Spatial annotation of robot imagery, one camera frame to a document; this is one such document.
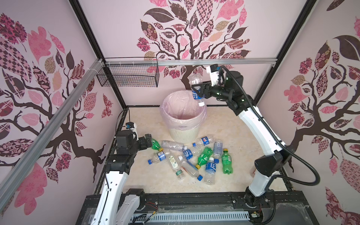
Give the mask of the white cap blue label bottle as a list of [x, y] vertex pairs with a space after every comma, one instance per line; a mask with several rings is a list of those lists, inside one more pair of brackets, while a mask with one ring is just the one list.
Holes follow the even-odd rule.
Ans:
[[205, 165], [204, 182], [207, 185], [214, 185], [215, 175], [216, 175], [216, 164], [214, 162], [214, 158], [210, 157], [208, 162]]

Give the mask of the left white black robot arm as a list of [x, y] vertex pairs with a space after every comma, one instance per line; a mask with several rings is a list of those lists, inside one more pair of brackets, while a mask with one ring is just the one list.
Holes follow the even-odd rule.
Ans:
[[152, 147], [152, 135], [138, 137], [131, 130], [120, 131], [115, 136], [115, 146], [105, 166], [103, 191], [92, 225], [127, 225], [135, 211], [144, 203], [143, 189], [135, 189], [125, 194], [122, 191], [135, 161], [136, 154]]

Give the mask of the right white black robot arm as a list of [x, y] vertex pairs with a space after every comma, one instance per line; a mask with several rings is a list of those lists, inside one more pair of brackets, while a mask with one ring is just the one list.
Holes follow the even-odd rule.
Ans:
[[263, 156], [255, 160], [255, 175], [245, 191], [246, 204], [254, 208], [265, 198], [272, 178], [278, 174], [278, 170], [287, 162], [290, 155], [284, 151], [285, 143], [276, 135], [272, 135], [272, 130], [264, 125], [264, 119], [252, 97], [243, 90], [244, 77], [241, 73], [220, 70], [214, 74], [214, 82], [192, 84], [191, 88], [200, 97], [214, 97], [226, 102], [259, 142]]

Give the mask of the red orange label bottle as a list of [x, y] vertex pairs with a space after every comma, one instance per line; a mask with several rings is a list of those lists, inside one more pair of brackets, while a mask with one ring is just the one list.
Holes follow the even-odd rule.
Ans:
[[255, 167], [255, 166], [252, 166], [252, 168], [250, 169], [250, 172], [249, 172], [251, 177], [254, 178], [255, 173], [256, 173], [256, 170], [257, 170], [256, 167]]

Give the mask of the clear bottle pale blue label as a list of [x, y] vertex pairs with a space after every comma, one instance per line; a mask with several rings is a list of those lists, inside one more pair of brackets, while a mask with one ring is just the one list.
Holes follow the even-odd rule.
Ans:
[[219, 163], [222, 153], [223, 153], [223, 142], [217, 139], [215, 140], [213, 146], [213, 158], [215, 164]]

